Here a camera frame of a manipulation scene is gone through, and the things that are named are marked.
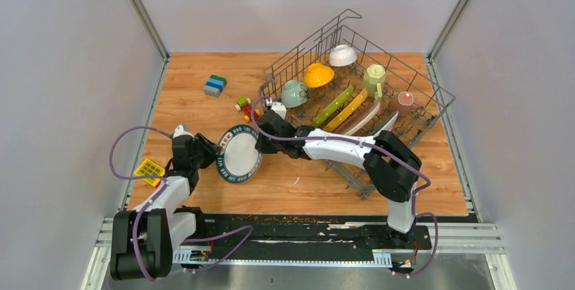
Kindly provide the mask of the white plate dark lettered rim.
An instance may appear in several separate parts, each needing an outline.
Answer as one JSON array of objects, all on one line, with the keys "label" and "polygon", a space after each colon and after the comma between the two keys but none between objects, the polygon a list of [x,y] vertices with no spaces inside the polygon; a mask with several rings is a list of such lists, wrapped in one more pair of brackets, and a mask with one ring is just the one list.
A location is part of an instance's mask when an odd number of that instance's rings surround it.
[{"label": "white plate dark lettered rim", "polygon": [[222,152],[216,159],[216,169],[223,180],[240,184],[256,174],[262,163],[262,153],[256,150],[258,136],[246,124],[235,125],[222,135],[219,141]]}]

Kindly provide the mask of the pale green bowl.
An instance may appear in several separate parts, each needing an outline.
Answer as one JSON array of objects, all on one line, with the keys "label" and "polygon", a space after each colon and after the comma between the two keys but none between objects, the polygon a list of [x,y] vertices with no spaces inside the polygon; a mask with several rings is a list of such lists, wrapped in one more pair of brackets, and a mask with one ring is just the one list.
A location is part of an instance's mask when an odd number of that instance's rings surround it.
[{"label": "pale green bowl", "polygon": [[281,103],[286,108],[301,106],[311,97],[311,89],[301,81],[287,81],[281,92]]}]

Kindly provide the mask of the green polka dot plate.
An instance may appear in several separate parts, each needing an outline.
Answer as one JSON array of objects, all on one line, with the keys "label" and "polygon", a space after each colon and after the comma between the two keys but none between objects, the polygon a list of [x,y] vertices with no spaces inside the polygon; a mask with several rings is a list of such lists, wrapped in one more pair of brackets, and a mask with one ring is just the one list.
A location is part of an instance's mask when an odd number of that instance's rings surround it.
[{"label": "green polka dot plate", "polygon": [[338,110],[345,101],[350,98],[355,90],[355,87],[348,86],[340,94],[338,94],[316,117],[311,121],[314,127],[320,126],[327,118],[329,118],[336,110]]}]

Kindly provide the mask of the yellow bowl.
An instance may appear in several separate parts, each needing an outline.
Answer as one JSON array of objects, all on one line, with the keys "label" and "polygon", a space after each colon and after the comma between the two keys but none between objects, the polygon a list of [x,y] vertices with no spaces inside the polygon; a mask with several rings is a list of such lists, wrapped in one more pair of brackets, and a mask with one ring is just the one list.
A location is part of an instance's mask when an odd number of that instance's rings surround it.
[{"label": "yellow bowl", "polygon": [[329,66],[320,62],[310,64],[305,70],[303,83],[315,89],[327,85],[335,77],[335,72]]}]

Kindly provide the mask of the grey wire dish rack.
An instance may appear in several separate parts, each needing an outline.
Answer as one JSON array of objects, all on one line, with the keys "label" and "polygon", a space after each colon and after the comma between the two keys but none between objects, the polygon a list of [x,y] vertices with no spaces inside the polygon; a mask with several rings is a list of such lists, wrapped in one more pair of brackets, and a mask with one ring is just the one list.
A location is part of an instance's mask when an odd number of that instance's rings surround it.
[{"label": "grey wire dish rack", "polygon": [[289,109],[294,126],[316,125],[332,133],[372,135],[384,127],[413,147],[454,102],[434,75],[416,68],[405,56],[392,54],[348,26],[361,15],[346,9],[264,70],[261,96],[279,100],[284,85],[303,81],[314,64],[328,66],[330,52],[349,46],[356,61],[333,67],[334,79],[311,90],[310,99]]}]

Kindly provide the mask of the yellow polka dot plate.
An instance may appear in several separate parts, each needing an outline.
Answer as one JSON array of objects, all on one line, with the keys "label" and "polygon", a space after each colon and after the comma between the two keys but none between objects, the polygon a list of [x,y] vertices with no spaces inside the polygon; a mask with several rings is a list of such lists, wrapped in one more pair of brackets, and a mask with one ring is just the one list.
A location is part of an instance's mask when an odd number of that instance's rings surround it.
[{"label": "yellow polka dot plate", "polygon": [[341,126],[365,102],[367,96],[367,89],[362,89],[358,95],[355,96],[353,100],[351,100],[350,103],[323,128],[323,130],[331,132]]}]

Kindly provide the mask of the pink white leaf plate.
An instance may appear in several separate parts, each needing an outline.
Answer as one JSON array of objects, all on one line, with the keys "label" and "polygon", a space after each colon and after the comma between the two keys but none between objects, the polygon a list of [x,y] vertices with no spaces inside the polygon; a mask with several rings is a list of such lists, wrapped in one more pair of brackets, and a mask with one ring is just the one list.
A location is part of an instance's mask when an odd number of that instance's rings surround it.
[{"label": "pink white leaf plate", "polygon": [[339,127],[337,127],[334,130],[334,133],[346,136],[353,135],[379,112],[380,107],[380,101],[374,101],[369,105],[362,106],[348,117]]}]

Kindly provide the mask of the white bowl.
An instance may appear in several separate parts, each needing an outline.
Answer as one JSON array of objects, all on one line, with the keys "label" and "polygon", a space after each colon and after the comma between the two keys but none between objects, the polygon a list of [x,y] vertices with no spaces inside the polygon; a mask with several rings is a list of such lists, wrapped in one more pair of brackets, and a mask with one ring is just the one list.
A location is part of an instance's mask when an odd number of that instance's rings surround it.
[{"label": "white bowl", "polygon": [[329,54],[329,64],[333,67],[348,66],[357,61],[356,51],[347,44],[337,45]]}]

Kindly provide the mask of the red teal flower plate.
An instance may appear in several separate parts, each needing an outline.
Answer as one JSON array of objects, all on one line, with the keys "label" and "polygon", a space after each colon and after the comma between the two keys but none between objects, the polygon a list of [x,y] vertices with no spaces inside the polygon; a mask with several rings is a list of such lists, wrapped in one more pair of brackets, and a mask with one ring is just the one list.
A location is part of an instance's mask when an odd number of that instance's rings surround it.
[{"label": "red teal flower plate", "polygon": [[381,131],[391,131],[395,122],[399,117],[399,113],[397,111],[391,113],[387,118],[385,118],[382,122],[377,124],[373,130],[370,132],[372,136],[377,136]]}]

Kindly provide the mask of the pale yellow mug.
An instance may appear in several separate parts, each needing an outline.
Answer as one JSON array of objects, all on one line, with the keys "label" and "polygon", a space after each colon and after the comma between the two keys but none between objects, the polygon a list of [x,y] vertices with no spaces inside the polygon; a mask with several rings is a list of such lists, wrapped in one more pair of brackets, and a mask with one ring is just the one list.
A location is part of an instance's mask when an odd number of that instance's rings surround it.
[{"label": "pale yellow mug", "polygon": [[382,90],[386,79],[386,70],[381,64],[371,64],[365,70],[361,86],[370,97],[379,101],[382,97]]}]

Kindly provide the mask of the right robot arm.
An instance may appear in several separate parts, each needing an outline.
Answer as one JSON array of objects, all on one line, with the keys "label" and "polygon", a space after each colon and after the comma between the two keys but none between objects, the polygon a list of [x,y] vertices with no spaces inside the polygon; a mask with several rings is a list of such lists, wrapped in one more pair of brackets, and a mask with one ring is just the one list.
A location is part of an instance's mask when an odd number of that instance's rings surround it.
[{"label": "right robot arm", "polygon": [[327,160],[364,170],[375,189],[386,199],[389,214],[387,238],[395,247],[414,239],[414,191],[422,177],[420,159],[392,132],[374,136],[344,136],[310,125],[294,127],[273,110],[256,122],[256,150],[282,152],[292,159]]}]

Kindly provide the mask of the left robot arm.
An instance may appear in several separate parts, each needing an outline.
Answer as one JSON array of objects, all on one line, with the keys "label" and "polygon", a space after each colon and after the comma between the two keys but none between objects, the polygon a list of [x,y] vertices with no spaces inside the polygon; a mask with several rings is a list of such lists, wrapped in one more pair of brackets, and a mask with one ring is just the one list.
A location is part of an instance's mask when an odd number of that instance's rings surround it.
[{"label": "left robot arm", "polygon": [[192,245],[207,238],[207,226],[197,220],[198,208],[181,209],[199,181],[199,170],[209,167],[222,148],[198,133],[176,131],[172,136],[171,169],[160,186],[131,211],[113,218],[111,241],[112,279],[167,276],[172,267],[174,249],[183,240]]}]

